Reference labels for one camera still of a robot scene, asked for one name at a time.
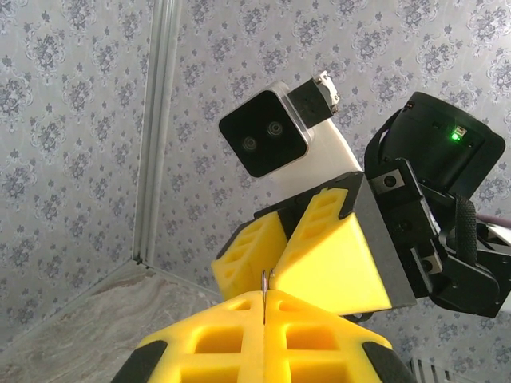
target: marble floor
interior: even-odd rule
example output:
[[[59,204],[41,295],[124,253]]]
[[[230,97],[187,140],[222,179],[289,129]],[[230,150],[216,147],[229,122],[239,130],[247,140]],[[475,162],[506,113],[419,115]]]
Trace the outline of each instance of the marble floor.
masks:
[[[110,381],[139,341],[217,296],[128,263],[0,357],[0,382]]]

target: patterned wallpaper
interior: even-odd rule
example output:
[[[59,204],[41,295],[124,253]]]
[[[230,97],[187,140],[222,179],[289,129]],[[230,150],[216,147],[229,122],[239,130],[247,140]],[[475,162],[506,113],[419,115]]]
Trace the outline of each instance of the patterned wallpaper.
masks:
[[[217,127],[272,81],[296,86],[328,69],[342,97],[335,123],[360,160],[374,130],[415,90],[469,111],[509,140],[510,32],[509,0],[184,2],[154,264],[215,289],[216,252],[254,210],[278,200],[270,180],[248,176]],[[508,150],[475,194],[479,211],[511,215],[509,160]],[[426,300],[370,325],[403,357],[511,382],[509,315],[480,319]]]
[[[151,18],[0,1],[0,350],[132,255]]]

